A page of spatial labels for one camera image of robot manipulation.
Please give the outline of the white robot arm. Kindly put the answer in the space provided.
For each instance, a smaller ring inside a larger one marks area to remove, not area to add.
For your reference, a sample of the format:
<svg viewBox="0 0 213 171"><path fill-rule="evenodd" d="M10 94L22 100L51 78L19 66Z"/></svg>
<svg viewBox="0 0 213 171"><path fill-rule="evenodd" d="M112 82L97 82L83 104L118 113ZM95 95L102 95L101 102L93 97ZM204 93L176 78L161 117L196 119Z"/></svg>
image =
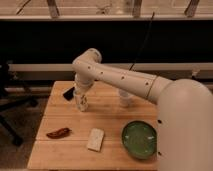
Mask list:
<svg viewBox="0 0 213 171"><path fill-rule="evenodd" d="M72 62L76 88L96 80L148 100L157 108L158 171L213 171L213 93L192 79L170 79L113 68L90 48Z"/></svg>

